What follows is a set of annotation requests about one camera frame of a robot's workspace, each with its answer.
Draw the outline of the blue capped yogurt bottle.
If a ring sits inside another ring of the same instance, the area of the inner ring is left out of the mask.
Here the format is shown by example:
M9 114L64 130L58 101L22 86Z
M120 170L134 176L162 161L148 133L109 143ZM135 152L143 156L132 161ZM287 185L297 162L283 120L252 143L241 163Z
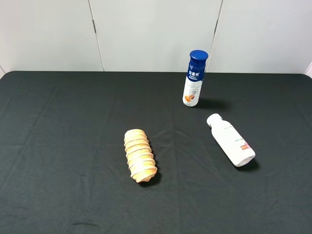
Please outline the blue capped yogurt bottle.
M182 97L182 101L186 106L194 107L199 101L208 57L208 53L202 50L193 50L190 53L190 61Z

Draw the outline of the stacked orange bread roll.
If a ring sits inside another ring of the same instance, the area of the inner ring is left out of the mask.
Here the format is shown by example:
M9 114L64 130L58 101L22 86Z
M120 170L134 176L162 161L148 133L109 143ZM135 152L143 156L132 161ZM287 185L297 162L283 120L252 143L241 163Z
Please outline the stacked orange bread roll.
M136 183L149 182L156 175L157 167L145 132L141 129L127 131L124 147L131 178Z

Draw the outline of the white milk bottle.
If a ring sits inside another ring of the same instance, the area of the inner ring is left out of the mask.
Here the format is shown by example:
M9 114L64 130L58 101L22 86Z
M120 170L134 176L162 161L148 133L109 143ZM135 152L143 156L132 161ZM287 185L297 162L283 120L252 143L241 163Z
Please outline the white milk bottle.
M242 167L255 158L255 151L234 126L223 120L219 114L210 115L207 124L214 139L234 166Z

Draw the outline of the black tablecloth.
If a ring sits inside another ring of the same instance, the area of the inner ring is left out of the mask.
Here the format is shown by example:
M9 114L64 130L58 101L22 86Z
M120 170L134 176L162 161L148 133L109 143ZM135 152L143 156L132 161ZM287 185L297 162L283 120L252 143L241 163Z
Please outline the black tablecloth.
M207 73L21 72L0 80L3 234L309 234L312 80ZM255 151L234 166L207 118ZM145 132L157 173L136 183L124 135Z

